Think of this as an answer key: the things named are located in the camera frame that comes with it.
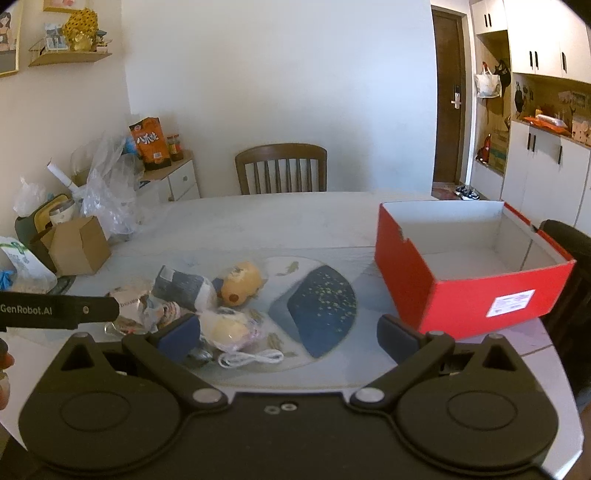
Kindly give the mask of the person's hand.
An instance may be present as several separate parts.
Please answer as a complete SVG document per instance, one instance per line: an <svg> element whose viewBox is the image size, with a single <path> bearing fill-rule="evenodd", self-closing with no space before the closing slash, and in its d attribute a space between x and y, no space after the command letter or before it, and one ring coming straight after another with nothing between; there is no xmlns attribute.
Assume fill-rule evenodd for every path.
<svg viewBox="0 0 591 480"><path fill-rule="evenodd" d="M14 357L8 350L6 342L0 340L0 410L4 410L10 398L10 382L7 369L14 365Z"/></svg>

